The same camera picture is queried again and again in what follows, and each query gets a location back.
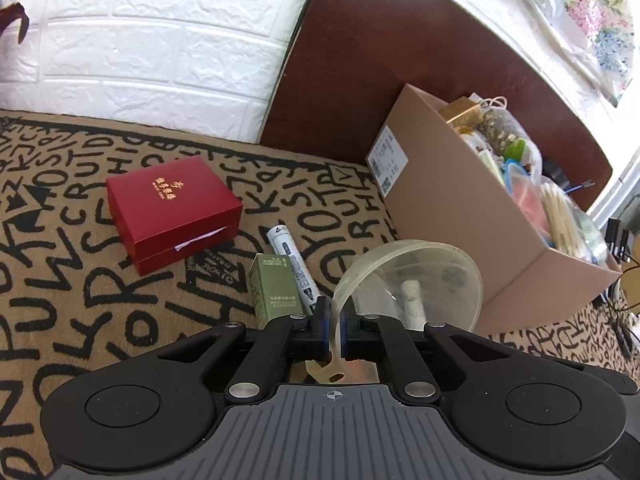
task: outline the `brown wooden headboard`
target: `brown wooden headboard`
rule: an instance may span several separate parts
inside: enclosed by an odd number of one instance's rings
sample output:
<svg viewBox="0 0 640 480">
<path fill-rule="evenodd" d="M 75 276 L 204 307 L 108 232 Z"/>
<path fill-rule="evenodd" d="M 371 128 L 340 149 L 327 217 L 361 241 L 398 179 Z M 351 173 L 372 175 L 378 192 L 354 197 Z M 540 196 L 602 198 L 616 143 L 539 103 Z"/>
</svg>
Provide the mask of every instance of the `brown wooden headboard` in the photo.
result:
<svg viewBox="0 0 640 480">
<path fill-rule="evenodd" d="M 573 183 L 596 199 L 611 167 L 554 90 L 494 33 L 450 0 L 309 0 L 294 33 L 260 143 L 363 163 L 411 83 L 446 101 L 504 95 L 509 110 Z"/>
</svg>

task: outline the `brown carpet with black letters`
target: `brown carpet with black letters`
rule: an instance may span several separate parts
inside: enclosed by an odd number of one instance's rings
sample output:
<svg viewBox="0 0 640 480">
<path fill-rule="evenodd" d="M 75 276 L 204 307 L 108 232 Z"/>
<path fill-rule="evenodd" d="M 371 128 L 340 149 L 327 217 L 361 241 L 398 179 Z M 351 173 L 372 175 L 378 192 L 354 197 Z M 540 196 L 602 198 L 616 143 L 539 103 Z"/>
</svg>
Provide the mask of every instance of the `brown carpet with black letters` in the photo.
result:
<svg viewBox="0 0 640 480">
<path fill-rule="evenodd" d="M 242 199 L 233 242 L 140 278 L 106 203 L 111 175 L 202 156 Z M 353 259 L 395 237 L 363 166 L 116 121 L 0 111 L 0 472 L 52 468 L 38 416 L 63 381 L 227 320 L 254 326 L 246 275 L 285 223 L 325 294 Z M 591 306 L 496 335 L 526 352 L 638 378 Z"/>
</svg>

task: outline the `red jewelry box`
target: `red jewelry box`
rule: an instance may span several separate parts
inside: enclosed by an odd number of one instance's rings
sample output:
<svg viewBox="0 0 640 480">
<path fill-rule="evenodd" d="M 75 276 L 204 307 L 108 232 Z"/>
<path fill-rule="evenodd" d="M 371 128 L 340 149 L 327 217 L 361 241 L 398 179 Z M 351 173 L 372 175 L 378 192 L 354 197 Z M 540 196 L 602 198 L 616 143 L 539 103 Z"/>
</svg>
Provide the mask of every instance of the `red jewelry box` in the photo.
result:
<svg viewBox="0 0 640 480">
<path fill-rule="evenodd" d="M 108 178 L 107 196 L 140 276 L 238 234 L 242 202 L 199 156 Z"/>
</svg>

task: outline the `green box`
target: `green box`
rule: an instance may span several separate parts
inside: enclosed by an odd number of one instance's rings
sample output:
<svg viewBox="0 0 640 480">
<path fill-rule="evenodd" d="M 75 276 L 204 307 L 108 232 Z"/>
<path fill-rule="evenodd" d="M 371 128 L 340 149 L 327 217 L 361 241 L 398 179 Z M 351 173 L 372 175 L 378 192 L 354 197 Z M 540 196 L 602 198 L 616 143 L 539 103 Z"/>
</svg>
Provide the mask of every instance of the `green box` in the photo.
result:
<svg viewBox="0 0 640 480">
<path fill-rule="evenodd" d="M 260 329 L 275 317 L 304 314 L 288 256 L 256 254 L 249 288 Z"/>
</svg>

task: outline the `silver bolt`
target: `silver bolt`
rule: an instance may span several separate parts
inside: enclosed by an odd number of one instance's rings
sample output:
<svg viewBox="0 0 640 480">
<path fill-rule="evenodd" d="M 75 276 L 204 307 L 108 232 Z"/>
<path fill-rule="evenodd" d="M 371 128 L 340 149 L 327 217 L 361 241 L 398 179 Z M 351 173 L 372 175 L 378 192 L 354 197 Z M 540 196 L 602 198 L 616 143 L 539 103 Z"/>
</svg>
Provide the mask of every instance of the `silver bolt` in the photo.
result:
<svg viewBox="0 0 640 480">
<path fill-rule="evenodd" d="M 414 381 L 404 387 L 404 392 L 412 397 L 431 397 L 436 392 L 436 387 L 424 381 Z"/>
<path fill-rule="evenodd" d="M 260 393 L 260 386 L 253 383 L 236 383 L 229 387 L 229 395 L 237 399 L 248 399 Z"/>
</svg>

